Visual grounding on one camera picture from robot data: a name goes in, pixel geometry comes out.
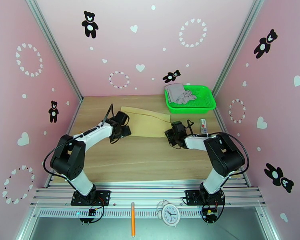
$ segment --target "wooden tabletop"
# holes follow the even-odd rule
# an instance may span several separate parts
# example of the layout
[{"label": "wooden tabletop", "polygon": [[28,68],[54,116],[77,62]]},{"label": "wooden tabletop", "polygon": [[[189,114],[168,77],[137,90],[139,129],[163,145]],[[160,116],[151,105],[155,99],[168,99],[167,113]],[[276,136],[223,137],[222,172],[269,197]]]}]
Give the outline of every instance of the wooden tabletop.
[{"label": "wooden tabletop", "polygon": [[[171,122],[187,119],[194,122],[194,133],[200,132],[200,119],[205,118],[208,132],[221,131],[213,111],[206,114],[171,114],[162,95],[85,97],[71,135],[96,126],[110,104],[114,113],[121,106],[135,107],[171,115]],[[212,169],[208,154],[199,150],[177,150],[167,138],[128,136],[115,144],[100,141],[86,152],[84,171],[92,182],[143,180],[206,179]],[[53,182],[64,182],[55,178]]]}]

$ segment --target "green plastic basket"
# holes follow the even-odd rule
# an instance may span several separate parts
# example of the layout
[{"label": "green plastic basket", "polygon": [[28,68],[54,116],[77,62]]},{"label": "green plastic basket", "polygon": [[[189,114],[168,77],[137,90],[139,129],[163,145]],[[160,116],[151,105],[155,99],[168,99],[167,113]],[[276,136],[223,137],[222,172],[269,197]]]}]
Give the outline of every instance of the green plastic basket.
[{"label": "green plastic basket", "polygon": [[171,113],[207,113],[216,108],[216,101],[210,89],[206,86],[184,86],[185,90],[190,90],[197,97],[187,104],[169,103],[168,93],[165,90],[166,103]]}]

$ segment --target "folded gray towel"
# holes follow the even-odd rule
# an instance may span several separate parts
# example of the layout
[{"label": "folded gray towel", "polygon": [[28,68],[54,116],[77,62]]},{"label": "folded gray towel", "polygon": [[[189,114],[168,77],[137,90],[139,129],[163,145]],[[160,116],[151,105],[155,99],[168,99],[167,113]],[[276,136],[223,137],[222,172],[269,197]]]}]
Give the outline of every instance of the folded gray towel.
[{"label": "folded gray towel", "polygon": [[197,97],[192,95],[192,92],[185,91],[183,84],[172,84],[166,86],[169,103],[187,104],[190,100],[196,100]]}]

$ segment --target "alarm clock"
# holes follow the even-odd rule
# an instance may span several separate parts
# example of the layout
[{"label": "alarm clock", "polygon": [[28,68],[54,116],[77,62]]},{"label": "alarm clock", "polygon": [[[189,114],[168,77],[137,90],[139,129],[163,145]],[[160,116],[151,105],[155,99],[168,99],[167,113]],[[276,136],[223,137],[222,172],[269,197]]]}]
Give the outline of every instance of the alarm clock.
[{"label": "alarm clock", "polygon": [[157,205],[158,218],[168,226],[176,226],[180,221],[179,209],[174,205],[164,200]]}]

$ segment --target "beige cloth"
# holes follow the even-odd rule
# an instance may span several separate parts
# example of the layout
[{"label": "beige cloth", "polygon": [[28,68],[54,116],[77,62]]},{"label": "beige cloth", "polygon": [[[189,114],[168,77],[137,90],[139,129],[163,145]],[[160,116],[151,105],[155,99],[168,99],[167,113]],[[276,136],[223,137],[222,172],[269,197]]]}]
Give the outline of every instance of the beige cloth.
[{"label": "beige cloth", "polygon": [[126,106],[121,111],[130,118],[128,126],[132,136],[160,138],[171,129],[170,115]]}]

